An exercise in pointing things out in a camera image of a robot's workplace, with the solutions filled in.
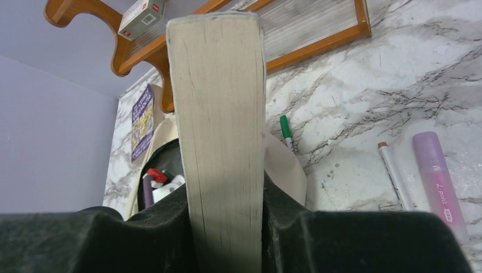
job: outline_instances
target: purple wall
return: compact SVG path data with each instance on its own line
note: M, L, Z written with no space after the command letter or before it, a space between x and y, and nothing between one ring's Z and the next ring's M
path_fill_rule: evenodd
M117 103L0 56L0 213L101 205Z
M136 1L104 2L123 13ZM126 77L113 74L110 63L114 35L104 22L90 14L79 14L67 27L58 28L44 18L47 0L0 3L0 56L115 98L152 68L143 61Z

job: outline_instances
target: white marble surface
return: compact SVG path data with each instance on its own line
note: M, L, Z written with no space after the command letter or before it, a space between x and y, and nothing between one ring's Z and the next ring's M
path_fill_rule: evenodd
M290 120L312 210L397 210L377 153L397 154L419 210L428 210L412 136L439 134L482 272L482 1L367 0L372 37L270 75L267 130ZM137 168L129 163L130 110L147 82L119 101L104 205L123 212Z

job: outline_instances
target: small box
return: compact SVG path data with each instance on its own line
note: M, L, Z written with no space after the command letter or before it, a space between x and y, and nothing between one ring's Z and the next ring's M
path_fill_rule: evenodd
M132 41L161 19L164 0L138 0L122 16L117 34Z

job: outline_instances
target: pink highlighter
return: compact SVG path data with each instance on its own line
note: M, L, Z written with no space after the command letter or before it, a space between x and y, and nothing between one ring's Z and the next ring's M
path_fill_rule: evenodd
M430 209L450 227L460 243L468 242L467 225L437 134L420 133L412 140Z

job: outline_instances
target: red cap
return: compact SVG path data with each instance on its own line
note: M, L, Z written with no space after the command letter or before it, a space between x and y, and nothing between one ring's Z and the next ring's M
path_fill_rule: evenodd
M165 184L167 182L167 176L158 169L148 169L147 174L152 175L152 178L154 178L154 181L157 183Z

